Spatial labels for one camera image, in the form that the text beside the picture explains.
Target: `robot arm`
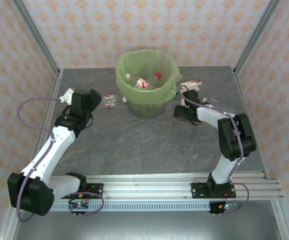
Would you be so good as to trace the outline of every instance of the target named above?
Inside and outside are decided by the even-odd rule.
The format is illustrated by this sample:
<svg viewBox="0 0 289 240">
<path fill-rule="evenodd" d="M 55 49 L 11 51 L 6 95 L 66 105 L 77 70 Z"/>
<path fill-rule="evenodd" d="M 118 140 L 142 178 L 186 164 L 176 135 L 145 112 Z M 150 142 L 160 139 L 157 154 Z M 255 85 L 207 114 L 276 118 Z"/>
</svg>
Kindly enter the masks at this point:
<svg viewBox="0 0 289 240">
<path fill-rule="evenodd" d="M 256 150 L 257 144 L 249 119 L 244 113 L 229 113 L 236 123 L 239 131 L 237 133 L 231 120 L 224 112 L 214 109 L 211 104 L 200 103 L 198 93 L 195 90 L 186 91 L 183 95 L 188 100 L 199 104 L 200 107 L 185 101 L 186 106 L 178 105 L 175 107 L 173 116 L 192 122 L 206 122 L 218 130 L 221 157 L 216 168 L 210 173 L 206 186 L 211 197 L 222 198 L 224 190 L 227 191 L 233 187 L 229 183 L 229 177 L 236 165 L 239 165 L 251 152 Z M 242 158 L 237 134 L 239 134 L 242 144 Z"/>
<path fill-rule="evenodd" d="M 20 174 L 13 172 L 7 180 L 10 202 L 13 207 L 16 207 L 21 185 L 33 170 L 24 186 L 20 209 L 40 216 L 49 212 L 54 200 L 77 191 L 87 190 L 85 189 L 86 177 L 83 175 L 71 172 L 53 181 L 50 181 L 50 177 L 66 149 L 86 128 L 87 122 L 93 117 L 92 112 L 99 105 L 102 97 L 93 89 L 75 91 L 69 88 L 60 100 L 69 105 L 55 121 L 55 127 L 52 129 L 54 140 L 50 136 L 29 165 Z M 35 168 L 35 164 L 49 148 L 51 141 L 53 141 L 51 149 Z"/>
</svg>

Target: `green trash bag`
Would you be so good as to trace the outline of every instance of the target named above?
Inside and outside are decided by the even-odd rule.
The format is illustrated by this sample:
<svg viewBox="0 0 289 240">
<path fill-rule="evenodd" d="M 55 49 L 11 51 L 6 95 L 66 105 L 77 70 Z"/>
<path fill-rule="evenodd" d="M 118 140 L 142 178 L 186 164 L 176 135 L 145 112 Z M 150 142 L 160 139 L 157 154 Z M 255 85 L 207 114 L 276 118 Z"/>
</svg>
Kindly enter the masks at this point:
<svg viewBox="0 0 289 240">
<path fill-rule="evenodd" d="M 144 80 L 161 74 L 160 85 L 154 90 L 134 88 L 127 74 Z M 138 50 L 122 54 L 115 67 L 116 84 L 127 100 L 130 111 L 139 118 L 159 115 L 166 102 L 176 95 L 176 83 L 182 78 L 176 63 L 158 50 Z"/>
</svg>

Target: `aluminum frame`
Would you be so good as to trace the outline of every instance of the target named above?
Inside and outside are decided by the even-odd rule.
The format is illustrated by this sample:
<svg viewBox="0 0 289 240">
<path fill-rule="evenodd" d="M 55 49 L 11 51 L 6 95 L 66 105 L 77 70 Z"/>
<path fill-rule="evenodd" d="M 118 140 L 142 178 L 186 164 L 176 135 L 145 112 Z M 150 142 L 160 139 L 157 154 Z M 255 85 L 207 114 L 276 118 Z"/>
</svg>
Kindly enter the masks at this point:
<svg viewBox="0 0 289 240">
<path fill-rule="evenodd" d="M 244 65 L 246 64 L 248 58 L 250 57 L 251 53 L 253 52 L 255 46 L 257 45 L 260 37 L 262 36 L 262 33 L 270 23 L 270 20 L 276 13 L 276 9 L 278 5 L 280 4 L 281 0 L 271 0 L 268 7 L 266 8 L 260 22 L 256 26 L 248 44 L 246 45 L 245 49 L 242 52 L 242 55 L 240 56 L 236 66 L 234 67 L 234 72 L 236 74 L 239 74 L 242 72 L 242 69 L 244 68 Z"/>
<path fill-rule="evenodd" d="M 103 197 L 107 203 L 130 202 L 155 202 L 157 204 L 184 203 L 193 204 L 197 201 L 214 201 L 213 198 L 192 199 L 191 183 L 193 180 L 205 182 L 209 173 L 162 173 L 162 174 L 135 174 L 135 175 L 94 175 L 87 176 L 88 183 L 104 183 Z M 59 179 L 62 176 L 53 176 L 50 179 Z M 276 180 L 267 180 L 262 171 L 255 172 L 236 172 L 232 176 L 233 182 L 245 183 L 250 190 L 250 201 L 271 200 L 275 202 L 284 202 L 283 191 L 280 182 Z M 236 185 L 236 194 L 238 201 L 246 200 L 246 191 L 243 187 Z M 55 202 L 65 203 L 68 200 Z M 17 224 L 16 210 L 10 207 L 2 226 L 0 240 L 13 239 Z M 281 235 L 288 236 L 288 228 L 280 225 Z"/>
<path fill-rule="evenodd" d="M 56 74 L 59 72 L 59 68 L 51 55 L 44 39 L 41 37 L 37 26 L 35 25 L 34 21 L 32 20 L 29 12 L 22 0 L 12 0 L 14 7 L 18 10 L 19 15 L 21 16 L 22 20 L 24 21 L 28 31 L 31 33 L 34 41 L 36 42 L 37 46 L 39 47 L 41 53 L 45 57 L 49 67 L 51 70 Z"/>
</svg>

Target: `black mounting plate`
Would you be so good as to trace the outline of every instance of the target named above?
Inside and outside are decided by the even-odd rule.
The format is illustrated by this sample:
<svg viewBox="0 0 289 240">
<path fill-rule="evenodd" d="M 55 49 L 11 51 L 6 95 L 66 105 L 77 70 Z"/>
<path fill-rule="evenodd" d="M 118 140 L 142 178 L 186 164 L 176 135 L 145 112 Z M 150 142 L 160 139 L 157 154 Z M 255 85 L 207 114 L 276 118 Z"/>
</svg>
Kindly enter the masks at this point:
<svg viewBox="0 0 289 240">
<path fill-rule="evenodd" d="M 215 195 L 212 195 L 207 183 L 205 182 L 193 182 L 191 183 L 191 194 L 193 199 L 225 199 L 225 192 L 232 194 L 234 197 L 236 197 L 236 191 L 235 186 L 231 184 L 221 184 L 221 189 L 216 191 Z"/>
<path fill-rule="evenodd" d="M 90 193 L 93 194 L 98 194 L 101 197 L 103 196 L 103 191 L 104 191 L 104 184 L 103 183 L 87 183 L 86 184 L 86 190 Z M 88 194 L 83 194 L 82 197 L 79 197 L 78 195 L 72 195 L 72 196 L 64 196 L 62 199 L 87 199 L 89 196 L 89 199 L 99 199 L 97 196 L 92 196 Z"/>
</svg>

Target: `trash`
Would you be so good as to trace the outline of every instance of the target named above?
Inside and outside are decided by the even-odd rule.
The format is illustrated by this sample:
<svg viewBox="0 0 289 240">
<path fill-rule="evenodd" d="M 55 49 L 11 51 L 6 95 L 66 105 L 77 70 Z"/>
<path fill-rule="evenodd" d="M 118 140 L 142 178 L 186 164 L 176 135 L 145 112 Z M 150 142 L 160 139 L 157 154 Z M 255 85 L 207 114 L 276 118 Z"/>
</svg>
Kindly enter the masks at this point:
<svg viewBox="0 0 289 240">
<path fill-rule="evenodd" d="M 103 101 L 98 105 L 98 109 L 101 108 L 116 108 L 126 105 L 127 100 L 125 97 L 121 97 L 118 95 L 103 95 Z"/>
<path fill-rule="evenodd" d="M 198 85 L 201 84 L 201 80 L 200 79 L 195 79 L 195 80 L 191 80 L 191 81 L 186 81 L 186 82 L 182 82 L 180 85 L 183 85 L 181 87 L 181 92 L 184 93 L 187 91 L 187 89 L 184 87 L 186 86 L 189 90 L 195 90 L 196 92 L 200 91 Z"/>
<path fill-rule="evenodd" d="M 148 81 L 144 80 L 139 76 L 131 76 L 129 73 L 127 73 L 126 76 L 129 79 L 129 84 L 136 89 L 154 90 L 157 88 L 152 83 L 149 83 Z"/>
<path fill-rule="evenodd" d="M 176 63 L 166 54 L 158 50 L 138 50 L 126 52 L 120 56 L 116 67 L 116 84 L 127 100 L 129 110 L 142 119 L 158 116 L 165 103 L 176 95 L 176 83 L 182 78 Z M 144 84 L 155 82 L 155 89 L 136 88 L 127 74 L 138 76 Z"/>
</svg>

